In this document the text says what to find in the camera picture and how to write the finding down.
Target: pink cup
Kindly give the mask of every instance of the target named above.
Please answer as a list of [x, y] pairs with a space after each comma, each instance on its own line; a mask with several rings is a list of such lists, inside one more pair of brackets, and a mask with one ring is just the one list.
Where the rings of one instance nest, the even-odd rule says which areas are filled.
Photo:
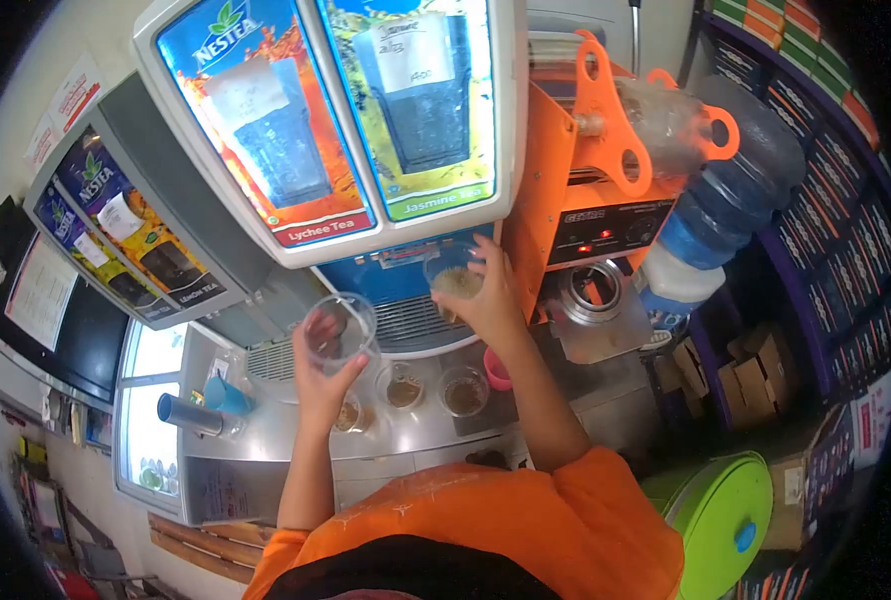
[[498, 392], [511, 390], [509, 372], [506, 370], [505, 365], [502, 364], [502, 361], [499, 360], [499, 357], [495, 355], [495, 352], [492, 351], [492, 348], [486, 348], [486, 355], [483, 357], [482, 362], [486, 367], [488, 385], [493, 390]]

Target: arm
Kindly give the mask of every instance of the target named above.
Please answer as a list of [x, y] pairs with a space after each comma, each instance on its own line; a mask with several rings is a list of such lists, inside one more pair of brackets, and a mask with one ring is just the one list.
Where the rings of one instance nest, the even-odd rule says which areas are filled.
[[368, 358], [358, 356], [334, 376], [326, 377], [309, 358], [306, 330], [329, 330], [329, 324], [323, 325], [317, 315], [310, 315], [292, 335], [298, 435], [278, 505], [276, 526], [312, 531], [335, 514], [328, 438], [342, 409], [345, 393], [368, 364]]
[[551, 473], [582, 458], [592, 444], [526, 330], [511, 289], [509, 259], [487, 237], [475, 234], [475, 241], [476, 255], [486, 264], [470, 262], [468, 268], [485, 276], [482, 291], [462, 300], [434, 292], [432, 300], [462, 317], [505, 365], [532, 461], [536, 469]]

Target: blue knob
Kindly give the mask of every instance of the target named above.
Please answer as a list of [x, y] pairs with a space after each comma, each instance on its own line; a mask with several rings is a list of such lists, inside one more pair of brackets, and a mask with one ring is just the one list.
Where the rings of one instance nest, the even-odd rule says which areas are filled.
[[751, 548], [751, 543], [754, 541], [755, 523], [749, 523], [735, 536], [735, 549], [739, 551], [739, 554], [742, 554]]

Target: window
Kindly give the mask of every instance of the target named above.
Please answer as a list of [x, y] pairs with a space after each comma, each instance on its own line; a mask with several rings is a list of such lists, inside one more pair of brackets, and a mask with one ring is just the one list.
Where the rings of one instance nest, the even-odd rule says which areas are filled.
[[163, 394], [180, 396], [187, 323], [154, 331], [133, 321], [119, 380], [122, 479], [156, 494], [178, 495], [178, 428], [158, 417]]

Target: green bucket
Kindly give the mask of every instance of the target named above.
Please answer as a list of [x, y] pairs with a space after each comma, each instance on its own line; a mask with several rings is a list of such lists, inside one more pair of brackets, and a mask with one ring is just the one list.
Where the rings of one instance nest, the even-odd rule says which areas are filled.
[[755, 558], [772, 516], [769, 466], [755, 452], [673, 470], [642, 482], [665, 522], [682, 536], [681, 600], [716, 600]]

